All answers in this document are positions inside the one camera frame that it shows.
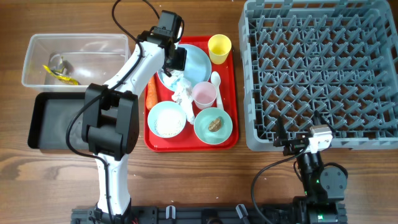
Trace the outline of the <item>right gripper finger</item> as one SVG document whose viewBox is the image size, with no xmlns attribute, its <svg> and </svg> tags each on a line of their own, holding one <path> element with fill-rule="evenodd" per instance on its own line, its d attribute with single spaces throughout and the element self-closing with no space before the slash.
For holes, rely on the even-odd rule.
<svg viewBox="0 0 398 224">
<path fill-rule="evenodd" d="M 313 115 L 313 124 L 315 126 L 319 126 L 319 125 L 327 125 L 331 132 L 333 134 L 335 134 L 335 130 L 333 129 L 333 127 L 323 118 L 323 116 L 320 114 L 319 111 L 315 110 L 314 111 L 314 115 Z"/>
<path fill-rule="evenodd" d="M 277 118 L 277 129 L 275 132 L 275 139 L 273 146 L 286 146 L 288 142 L 288 137 L 286 130 L 284 128 L 283 119 L 281 116 Z"/>
</svg>

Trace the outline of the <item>white tissue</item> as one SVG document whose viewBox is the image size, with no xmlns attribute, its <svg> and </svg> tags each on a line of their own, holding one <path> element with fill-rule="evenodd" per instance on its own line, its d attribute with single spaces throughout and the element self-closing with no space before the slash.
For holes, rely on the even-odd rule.
<svg viewBox="0 0 398 224">
<path fill-rule="evenodd" d="M 186 114 L 186 119 L 190 124 L 194 124 L 195 115 L 193 112 L 193 96 L 192 96 L 192 84 L 184 77 L 184 72 L 180 70 L 172 70 L 171 76 L 167 75 L 164 77 L 164 83 L 166 86 L 175 85 L 174 94 L 172 100 L 179 104 Z"/>
</svg>

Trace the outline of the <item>light blue rice bowl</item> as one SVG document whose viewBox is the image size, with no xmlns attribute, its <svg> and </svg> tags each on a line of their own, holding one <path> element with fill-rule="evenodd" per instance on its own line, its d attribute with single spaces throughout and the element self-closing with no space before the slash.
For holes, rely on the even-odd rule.
<svg viewBox="0 0 398 224">
<path fill-rule="evenodd" d="M 150 131 L 160 138 L 173 138 L 180 134 L 187 120 L 182 107 L 173 101 L 157 103 L 147 116 Z"/>
</svg>

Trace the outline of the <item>yellow snack wrapper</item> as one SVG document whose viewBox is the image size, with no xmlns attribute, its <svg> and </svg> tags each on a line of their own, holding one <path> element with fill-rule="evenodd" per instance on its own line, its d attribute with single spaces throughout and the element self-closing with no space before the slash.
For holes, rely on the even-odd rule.
<svg viewBox="0 0 398 224">
<path fill-rule="evenodd" d="M 63 57 L 59 54 L 55 54 L 50 58 L 48 65 L 43 65 L 43 68 L 47 73 L 56 78 L 58 81 L 67 85 L 80 85 L 80 82 L 72 78 L 68 74 L 68 69 Z"/>
</svg>

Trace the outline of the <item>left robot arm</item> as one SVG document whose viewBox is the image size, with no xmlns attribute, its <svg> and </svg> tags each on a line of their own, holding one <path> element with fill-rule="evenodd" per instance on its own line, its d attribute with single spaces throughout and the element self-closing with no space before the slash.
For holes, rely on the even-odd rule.
<svg viewBox="0 0 398 224">
<path fill-rule="evenodd" d="M 138 98 L 159 69 L 184 69 L 186 51 L 178 46 L 182 34 L 182 29 L 144 31 L 120 71 L 104 85 L 92 83 L 85 91 L 78 115 L 83 118 L 81 136 L 88 143 L 88 157 L 98 166 L 95 218 L 102 223 L 129 220 L 127 161 L 138 139 Z"/>
</svg>

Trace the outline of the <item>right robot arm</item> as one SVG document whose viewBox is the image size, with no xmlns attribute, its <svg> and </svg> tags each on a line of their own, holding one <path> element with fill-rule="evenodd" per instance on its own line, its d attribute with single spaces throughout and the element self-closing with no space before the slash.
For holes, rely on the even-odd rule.
<svg viewBox="0 0 398 224">
<path fill-rule="evenodd" d="M 324 163 L 320 152 L 331 146 L 335 130 L 316 111 L 308 134 L 290 139 L 281 117 L 277 119 L 274 146 L 283 147 L 284 156 L 294 156 L 295 173 L 305 195 L 277 208 L 279 223 L 347 223 L 345 190 L 348 171 L 335 162 Z"/>
</svg>

